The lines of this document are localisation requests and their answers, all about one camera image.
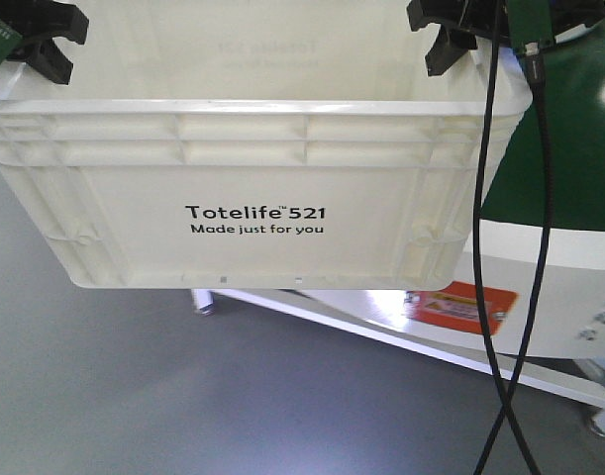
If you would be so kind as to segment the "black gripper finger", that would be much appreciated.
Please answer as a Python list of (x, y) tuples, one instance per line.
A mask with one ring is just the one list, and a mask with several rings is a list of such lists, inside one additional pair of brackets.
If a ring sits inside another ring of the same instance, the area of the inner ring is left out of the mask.
[(425, 55), (427, 74), (430, 77), (446, 73), (468, 51), (477, 49), (472, 33), (440, 26), (438, 34)]
[(412, 0), (406, 8), (410, 29), (417, 32), (436, 24), (467, 32), (467, 25), (462, 23), (465, 5), (465, 1), (457, 0)]
[(89, 19), (73, 4), (25, 1), (22, 4), (23, 40), (29, 44), (65, 38), (78, 45), (87, 40)]
[(7, 55), (7, 59), (24, 62), (42, 77), (58, 85), (68, 85), (73, 70), (73, 63), (53, 39), (16, 47)]

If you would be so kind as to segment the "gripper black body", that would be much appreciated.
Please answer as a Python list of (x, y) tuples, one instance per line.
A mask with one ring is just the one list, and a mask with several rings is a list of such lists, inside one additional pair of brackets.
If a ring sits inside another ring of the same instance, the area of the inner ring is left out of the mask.
[[(462, 23), (477, 36), (490, 38), (494, 30), (495, 1), (465, 1)], [(502, 4), (500, 35), (502, 43), (510, 43), (506, 4)], [(551, 18), (557, 43), (584, 35), (605, 19), (605, 1), (551, 0)]]

